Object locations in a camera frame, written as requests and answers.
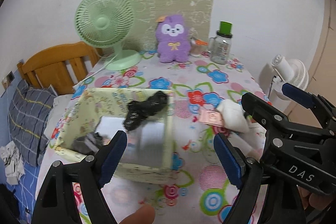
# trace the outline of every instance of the yellow box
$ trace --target yellow box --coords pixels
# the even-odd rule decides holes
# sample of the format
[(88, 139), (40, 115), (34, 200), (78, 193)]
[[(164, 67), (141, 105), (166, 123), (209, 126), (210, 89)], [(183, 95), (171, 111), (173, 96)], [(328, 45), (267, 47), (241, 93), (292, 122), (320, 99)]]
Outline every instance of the yellow box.
[[(55, 151), (64, 159), (79, 162), (86, 155), (71, 150), (74, 139), (93, 132), (102, 116), (125, 117), (127, 104), (132, 100), (144, 101), (159, 90), (154, 89), (117, 89), (91, 88), (83, 92), (66, 118), (55, 144)], [(174, 111), (174, 93), (161, 90), (168, 95), (168, 105), (158, 114), (150, 117), (165, 124), (162, 166), (154, 168), (136, 164), (119, 163), (116, 176), (147, 183), (164, 184), (168, 181), (173, 154), (172, 120)]]

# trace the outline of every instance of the yellow bow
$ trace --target yellow bow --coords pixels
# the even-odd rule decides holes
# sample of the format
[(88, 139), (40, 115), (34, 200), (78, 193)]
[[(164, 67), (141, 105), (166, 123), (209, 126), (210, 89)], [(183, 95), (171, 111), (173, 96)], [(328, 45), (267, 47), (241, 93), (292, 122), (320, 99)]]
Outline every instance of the yellow bow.
[(174, 51), (174, 50), (178, 50), (177, 46), (180, 46), (180, 42), (176, 42), (176, 43), (168, 43), (168, 46), (171, 47), (171, 51)]

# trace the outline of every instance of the black fabric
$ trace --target black fabric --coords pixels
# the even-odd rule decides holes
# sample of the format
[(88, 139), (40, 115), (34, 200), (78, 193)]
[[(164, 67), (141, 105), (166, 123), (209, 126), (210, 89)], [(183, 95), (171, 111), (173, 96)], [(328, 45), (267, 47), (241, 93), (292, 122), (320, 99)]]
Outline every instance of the black fabric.
[(19, 203), (10, 190), (4, 184), (0, 184), (0, 219), (6, 224), (17, 224), (20, 216)]
[(76, 138), (71, 145), (71, 149), (84, 155), (94, 156), (103, 145), (104, 140), (102, 136), (98, 132), (91, 132), (85, 136)]
[(154, 93), (143, 102), (131, 101), (128, 107), (128, 113), (124, 120), (124, 127), (127, 131), (138, 128), (142, 121), (149, 116), (153, 116), (162, 110), (168, 103), (167, 94), (162, 91)]

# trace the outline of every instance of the plaid pillowcase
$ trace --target plaid pillowcase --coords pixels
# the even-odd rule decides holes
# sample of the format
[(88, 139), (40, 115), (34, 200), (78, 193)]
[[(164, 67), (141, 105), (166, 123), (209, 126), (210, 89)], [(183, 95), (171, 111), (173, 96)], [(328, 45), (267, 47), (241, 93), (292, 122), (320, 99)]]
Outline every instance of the plaid pillowcase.
[(45, 122), (55, 95), (47, 89), (29, 88), (21, 80), (9, 107), (9, 130), (22, 157), (32, 166), (41, 164), (48, 139)]

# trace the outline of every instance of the beige wall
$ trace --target beige wall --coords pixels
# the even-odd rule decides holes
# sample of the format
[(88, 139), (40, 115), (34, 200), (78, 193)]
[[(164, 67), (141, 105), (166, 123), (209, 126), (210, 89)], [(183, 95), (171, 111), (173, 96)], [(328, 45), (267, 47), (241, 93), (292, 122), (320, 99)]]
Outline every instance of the beige wall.
[[(320, 94), (336, 105), (336, 0), (325, 0), (325, 18), (321, 39), (310, 67), (310, 83), (307, 92)], [(291, 105), (289, 119), (292, 122), (318, 126), (310, 110)]]

